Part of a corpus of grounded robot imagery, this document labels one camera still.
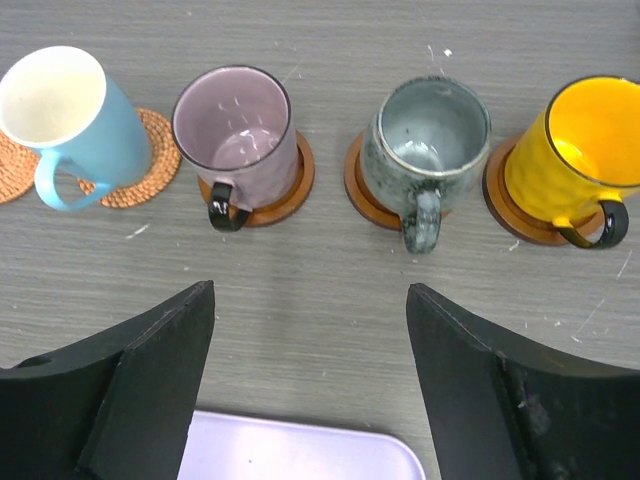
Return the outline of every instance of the cup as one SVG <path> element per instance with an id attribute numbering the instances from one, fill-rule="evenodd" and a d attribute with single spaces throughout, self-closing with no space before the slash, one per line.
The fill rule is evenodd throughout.
<path id="1" fill-rule="evenodd" d="M 232 65 L 205 73 L 178 98 L 172 127 L 183 157 L 211 187 L 209 220 L 217 230 L 239 230 L 252 210 L 277 202 L 294 184 L 291 102 L 267 72 Z"/>
<path id="2" fill-rule="evenodd" d="M 550 222 L 580 248 L 610 248 L 629 228 L 623 199 L 640 190 L 640 86 L 591 76 L 562 88 L 509 154 L 505 184 L 514 203 Z M 574 224 L 602 209 L 600 238 Z"/>
<path id="3" fill-rule="evenodd" d="M 69 46 L 37 50 L 0 81 L 0 129 L 40 155 L 35 186 L 44 203 L 79 210 L 138 182 L 151 165 L 151 144 L 138 114 L 89 53 Z M 73 203 L 60 198 L 65 171 L 96 185 Z"/>
<path id="4" fill-rule="evenodd" d="M 411 253 L 436 246 L 440 220 L 476 184 L 491 120 L 477 95 L 443 77 L 418 77 L 387 97 L 365 131 L 362 177 L 402 220 Z"/>

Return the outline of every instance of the tray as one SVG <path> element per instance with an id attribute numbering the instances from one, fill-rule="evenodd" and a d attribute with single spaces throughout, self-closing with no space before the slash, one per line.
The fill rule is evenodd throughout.
<path id="1" fill-rule="evenodd" d="M 425 480 L 416 455 L 377 433 L 196 410 L 178 480 Z"/>

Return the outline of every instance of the round brown coaster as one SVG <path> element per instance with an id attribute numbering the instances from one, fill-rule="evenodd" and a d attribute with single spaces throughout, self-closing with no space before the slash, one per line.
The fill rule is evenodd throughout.
<path id="1" fill-rule="evenodd" d="M 249 216 L 249 220 L 244 224 L 245 227 L 267 227 L 290 217 L 298 211 L 309 196 L 309 193 L 311 193 L 313 179 L 316 173 L 313 151 L 307 139 L 304 138 L 304 135 L 300 132 L 296 132 L 296 139 L 298 142 L 299 167 L 298 176 L 293 186 L 289 192 L 277 202 L 253 210 Z M 211 187 L 200 177 L 198 177 L 198 187 L 200 188 L 202 199 L 208 204 Z M 230 216 L 233 217 L 236 213 L 234 206 L 231 206 L 230 212 Z"/>
<path id="2" fill-rule="evenodd" d="M 360 170 L 360 149 L 364 132 L 351 143 L 344 162 L 344 186 L 349 200 L 360 215 L 379 227 L 390 230 L 402 230 L 400 217 L 385 208 L 367 188 Z"/>
<path id="3" fill-rule="evenodd" d="M 40 157 L 0 132 L 0 204 L 10 202 L 33 187 Z"/>
<path id="4" fill-rule="evenodd" d="M 100 204 L 111 208 L 129 208 L 147 202 L 166 188 L 180 168 L 182 157 L 171 135 L 169 120 L 153 110 L 136 109 L 151 141 L 153 159 L 147 174 L 135 185 L 115 190 L 100 199 Z M 89 194 L 95 185 L 78 179 L 78 185 Z"/>
<path id="5" fill-rule="evenodd" d="M 493 218 L 514 236 L 538 245 L 566 245 L 567 240 L 558 233 L 550 222 L 543 222 L 525 213 L 515 204 L 504 179 L 506 160 L 524 132 L 518 133 L 496 148 L 487 162 L 482 177 L 482 192 Z M 595 233 L 604 223 L 604 215 L 599 212 L 586 219 L 574 222 L 578 232 L 584 237 Z"/>

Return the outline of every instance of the tabletop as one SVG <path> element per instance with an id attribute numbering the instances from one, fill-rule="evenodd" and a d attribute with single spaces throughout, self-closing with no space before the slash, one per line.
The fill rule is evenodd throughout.
<path id="1" fill-rule="evenodd" d="M 476 188 L 445 219 L 437 248 L 412 256 L 398 233 L 356 212 L 342 179 L 349 144 L 408 78 L 444 73 L 473 88 L 489 107 L 497 145 L 574 78 L 640 77 L 633 0 L 53 5 L 3 2 L 1 72 L 38 48 L 74 45 L 92 53 L 134 105 L 169 116 L 194 77 L 254 65 L 285 84 L 316 177 L 291 218 L 227 234 L 209 225 L 186 163 L 136 208 L 58 213 L 35 190 L 0 206 L 0 366 L 213 279 L 216 325 L 199 407 L 387 432 L 415 450 L 434 479 L 406 328 L 411 283 L 551 347 L 640 367 L 638 198 L 628 202 L 623 243 L 592 252 L 517 241 Z M 65 189 L 79 195 L 73 181 Z"/>

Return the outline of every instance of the gray wooden table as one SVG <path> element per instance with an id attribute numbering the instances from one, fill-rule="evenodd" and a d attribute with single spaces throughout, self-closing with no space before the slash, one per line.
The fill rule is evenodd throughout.
<path id="1" fill-rule="evenodd" d="M 0 206 L 0 366 L 213 279 L 218 318 L 199 406 L 389 432 L 431 478 L 404 317 L 412 282 L 554 348 L 640 367 L 640 199 L 628 204 L 627 239 L 594 253 L 516 242 L 478 188 L 446 219 L 436 251 L 413 258 L 397 233 L 356 213 L 342 183 L 351 140 L 411 76 L 470 85 L 496 142 L 573 78 L 640 77 L 633 0 L 4 0 L 0 12 L 2 73 L 32 50 L 72 44 L 135 105 L 165 115 L 207 69 L 264 68 L 286 84 L 317 162 L 294 217 L 237 234 L 209 226 L 186 164 L 164 193 L 126 211 L 61 214 L 35 190 Z"/>

